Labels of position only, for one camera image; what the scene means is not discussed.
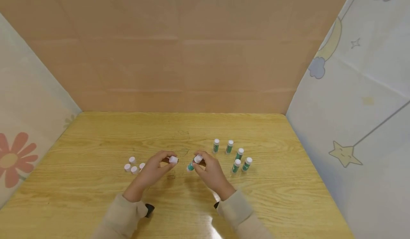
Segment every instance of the person's left hand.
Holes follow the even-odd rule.
[[[122,196],[130,202],[141,201],[142,193],[145,188],[154,185],[162,176],[170,171],[176,163],[167,164],[161,167],[162,161],[168,163],[167,157],[177,156],[172,151],[159,151],[154,156],[149,158],[144,168],[140,171],[137,177],[132,181]]]

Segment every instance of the flower petal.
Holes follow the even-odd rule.
[[[38,155],[29,155],[23,158],[20,158],[17,163],[31,163],[38,159]]]
[[[30,173],[33,171],[34,169],[34,165],[33,164],[29,164],[29,163],[20,163],[18,162],[16,164],[16,166],[14,166],[15,168],[19,169],[20,171],[24,171],[25,173]]]
[[[0,133],[0,153],[10,153],[9,143],[7,142],[6,135]]]
[[[37,147],[36,144],[31,143],[30,145],[28,145],[26,148],[24,148],[20,153],[18,153],[17,155],[19,157],[23,157],[25,155],[28,155],[29,153],[31,153],[33,150],[35,150]]]
[[[17,134],[16,138],[14,139],[13,146],[11,146],[11,153],[18,153],[27,143],[28,134],[25,132],[20,132]]]
[[[19,174],[14,168],[6,170],[6,188],[12,188],[19,182]]]

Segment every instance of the smiling star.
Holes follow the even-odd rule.
[[[349,163],[363,165],[361,161],[357,160],[356,157],[353,156],[353,148],[354,147],[342,147],[336,141],[333,142],[334,150],[329,152],[329,155],[336,157],[339,159],[340,163],[342,163],[343,167],[347,167]]]

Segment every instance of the green glue stick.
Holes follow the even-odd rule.
[[[228,140],[228,145],[226,146],[226,154],[230,154],[230,152],[232,151],[232,147],[233,147],[233,140]]]
[[[216,154],[218,152],[219,149],[219,139],[215,139],[214,140],[214,149],[213,149],[213,153]]]
[[[251,165],[251,163],[252,163],[252,158],[247,157],[246,160],[245,160],[245,163],[242,166],[242,170],[247,171],[249,169],[249,166]]]
[[[193,171],[194,170],[194,166],[193,166],[193,162],[199,164],[202,161],[202,155],[196,155],[194,157],[194,160],[191,161],[188,166],[186,167],[187,171]]]
[[[233,163],[232,173],[236,173],[240,165],[241,165],[241,161],[239,159],[236,159],[235,162]]]
[[[243,148],[238,149],[238,152],[236,153],[236,157],[235,159],[242,159],[242,155],[245,152],[245,150],[243,150]]]

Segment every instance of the blue cloud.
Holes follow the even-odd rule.
[[[325,75],[325,59],[322,57],[316,57],[310,62],[308,67],[310,76],[320,79]]]

